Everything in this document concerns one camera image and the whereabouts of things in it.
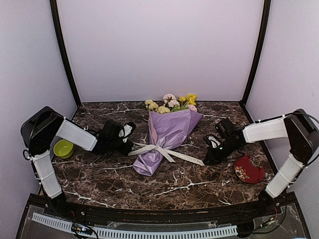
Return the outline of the yellow fuzzy poppy stem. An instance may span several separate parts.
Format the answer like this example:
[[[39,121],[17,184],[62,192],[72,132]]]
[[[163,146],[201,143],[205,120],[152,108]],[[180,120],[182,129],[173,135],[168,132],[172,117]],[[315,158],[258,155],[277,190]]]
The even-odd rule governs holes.
[[[193,105],[196,106],[197,95],[196,94],[188,94],[186,97],[180,96],[178,101],[182,106]]]

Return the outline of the pink purple wrapping paper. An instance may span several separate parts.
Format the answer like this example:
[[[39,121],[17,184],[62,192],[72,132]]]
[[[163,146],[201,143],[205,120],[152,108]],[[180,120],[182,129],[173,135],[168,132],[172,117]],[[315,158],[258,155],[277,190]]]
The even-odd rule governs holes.
[[[140,148],[129,153],[137,155],[133,168],[141,175],[152,176],[165,158],[175,162],[173,156],[203,166],[202,160],[174,151],[180,147],[202,115],[192,110],[167,114],[149,113],[149,144],[136,143]]]

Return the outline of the pink rose flower stem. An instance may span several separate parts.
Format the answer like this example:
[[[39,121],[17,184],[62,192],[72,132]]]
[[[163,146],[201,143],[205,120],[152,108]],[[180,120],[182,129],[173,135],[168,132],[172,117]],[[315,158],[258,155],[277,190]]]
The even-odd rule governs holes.
[[[197,112],[197,107],[193,105],[182,106],[181,103],[178,101],[179,98],[174,96],[173,94],[166,94],[163,96],[164,106],[170,109],[170,112],[177,112],[183,110],[192,110]]]

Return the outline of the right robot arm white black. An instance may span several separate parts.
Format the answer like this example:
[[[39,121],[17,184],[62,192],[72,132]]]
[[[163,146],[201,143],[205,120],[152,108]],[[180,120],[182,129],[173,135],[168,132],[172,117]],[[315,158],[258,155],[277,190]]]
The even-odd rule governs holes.
[[[275,157],[275,150],[284,148],[283,145],[275,146],[275,143],[287,143],[287,159],[263,190],[265,197],[254,206],[259,216],[267,215],[274,207],[272,199],[293,185],[319,157],[319,120],[303,109],[242,127],[225,118],[215,125],[215,129],[219,136],[211,134],[204,138],[207,144],[205,165],[221,163],[234,151],[256,142],[264,142],[270,155]]]

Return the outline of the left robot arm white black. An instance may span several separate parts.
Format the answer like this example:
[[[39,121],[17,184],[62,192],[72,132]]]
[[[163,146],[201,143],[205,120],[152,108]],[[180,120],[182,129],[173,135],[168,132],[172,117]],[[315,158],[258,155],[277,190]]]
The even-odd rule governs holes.
[[[52,211],[59,217],[66,217],[70,213],[70,205],[60,198],[64,193],[51,162],[52,142],[56,138],[60,139],[54,146],[54,154],[60,158],[70,157],[74,146],[96,155],[118,152],[128,156],[133,148],[128,138],[135,128],[133,122],[121,125],[107,120],[99,131],[83,129],[50,107],[44,107],[28,119],[20,129],[26,147],[23,155],[31,161],[36,179],[45,194],[53,199],[50,205]]]

